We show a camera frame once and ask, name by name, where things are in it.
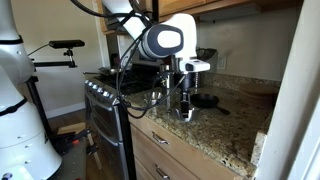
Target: white robot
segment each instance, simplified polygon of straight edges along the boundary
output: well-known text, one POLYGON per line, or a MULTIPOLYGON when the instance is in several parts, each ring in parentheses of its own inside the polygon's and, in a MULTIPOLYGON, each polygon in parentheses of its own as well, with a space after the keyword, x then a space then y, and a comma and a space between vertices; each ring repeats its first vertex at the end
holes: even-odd
MULTIPOLYGON (((113 13, 130 13, 129 0, 103 0, 113 13)), ((131 17, 123 25, 136 39, 146 25, 131 17)), ((18 35, 9 0, 0 1, 0 177, 3 179, 48 179, 60 166, 61 157, 48 141, 35 105, 26 101, 16 86, 27 81, 34 65, 18 35)), ((196 26, 192 16, 174 15, 146 31, 140 53, 156 59, 174 55, 174 71, 180 74, 206 71, 208 63, 196 59, 196 26)), ((188 79, 182 82, 181 109, 188 116, 188 79)))

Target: granite countertop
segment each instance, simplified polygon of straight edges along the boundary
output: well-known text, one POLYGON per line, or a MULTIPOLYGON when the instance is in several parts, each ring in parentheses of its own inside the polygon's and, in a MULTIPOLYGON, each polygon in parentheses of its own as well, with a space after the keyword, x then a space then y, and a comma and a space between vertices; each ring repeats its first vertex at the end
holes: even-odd
MULTIPOLYGON (((206 86, 197 92, 218 96, 219 107, 229 110, 229 115, 217 109, 202 109, 196 119, 180 121, 167 112, 166 103, 150 109, 145 117, 169 130, 185 142, 243 177, 251 178, 256 167, 250 163, 257 132, 266 126, 265 120, 272 107, 244 101, 239 91, 206 86)), ((144 107, 141 92, 126 97, 132 106, 144 107)))

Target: wall outlet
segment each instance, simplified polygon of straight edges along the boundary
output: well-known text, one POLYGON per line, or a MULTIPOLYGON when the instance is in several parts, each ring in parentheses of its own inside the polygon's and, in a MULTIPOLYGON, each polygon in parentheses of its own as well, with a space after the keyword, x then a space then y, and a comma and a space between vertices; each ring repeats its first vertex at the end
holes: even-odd
POLYGON ((227 54, 222 54, 218 57, 217 69, 225 70, 227 66, 227 54))

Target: drawer handle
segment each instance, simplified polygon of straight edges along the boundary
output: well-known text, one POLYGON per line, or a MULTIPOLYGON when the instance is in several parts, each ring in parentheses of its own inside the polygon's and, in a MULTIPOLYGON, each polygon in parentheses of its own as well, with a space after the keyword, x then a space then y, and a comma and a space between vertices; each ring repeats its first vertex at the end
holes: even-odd
POLYGON ((170 179, 170 176, 168 176, 165 172, 163 172, 162 169, 157 164, 156 164, 156 171, 162 177, 162 179, 170 179))
POLYGON ((158 143, 160 144, 170 144, 168 141, 164 140, 163 138, 161 138, 160 136, 158 136, 155 132, 152 131, 152 137, 153 139, 155 139, 156 141, 158 141, 158 143))

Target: oven handle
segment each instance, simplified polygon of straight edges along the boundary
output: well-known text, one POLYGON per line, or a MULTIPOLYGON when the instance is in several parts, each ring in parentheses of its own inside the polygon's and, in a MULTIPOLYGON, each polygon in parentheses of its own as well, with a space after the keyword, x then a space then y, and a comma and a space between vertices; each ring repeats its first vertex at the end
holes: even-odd
POLYGON ((97 104, 98 106, 102 107, 103 109, 106 109, 108 111, 112 111, 112 106, 106 106, 104 104, 102 104, 101 102, 97 101, 91 94, 89 94, 88 92, 86 92, 86 96, 89 98, 90 101, 94 102, 95 104, 97 104))
POLYGON ((94 124, 95 128, 98 130, 99 134, 101 134, 103 136, 103 138, 105 140, 107 140, 109 143, 111 143, 113 146, 118 147, 119 144, 117 141, 112 140, 114 138, 107 136, 100 128, 99 126, 97 126, 97 124, 94 122, 95 117, 93 117, 94 115, 91 114, 91 119, 92 119, 92 123, 94 124))

